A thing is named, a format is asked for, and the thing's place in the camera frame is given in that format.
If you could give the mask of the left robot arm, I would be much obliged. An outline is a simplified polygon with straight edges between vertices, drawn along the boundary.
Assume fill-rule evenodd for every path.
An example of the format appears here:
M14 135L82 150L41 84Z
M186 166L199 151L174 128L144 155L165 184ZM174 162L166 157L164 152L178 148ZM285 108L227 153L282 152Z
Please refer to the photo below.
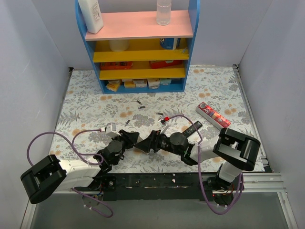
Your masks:
M56 191L75 187L88 187L96 191L101 187L99 176L111 171L124 158L124 152L133 148L139 138L138 132L112 132L111 142L90 158L60 160L48 155L24 172L20 179L32 204L46 200Z

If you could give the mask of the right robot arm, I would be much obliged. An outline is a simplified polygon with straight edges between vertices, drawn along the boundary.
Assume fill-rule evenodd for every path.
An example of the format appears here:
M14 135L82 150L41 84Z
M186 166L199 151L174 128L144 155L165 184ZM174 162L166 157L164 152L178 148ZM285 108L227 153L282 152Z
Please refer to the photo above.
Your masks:
M135 148L149 153L164 150L181 157L189 165L220 157L224 163L210 182L216 190L228 189L243 171L253 171L261 143L258 139L230 128L221 129L218 136L209 141L192 144L183 133L176 132L167 137L160 131L152 131Z

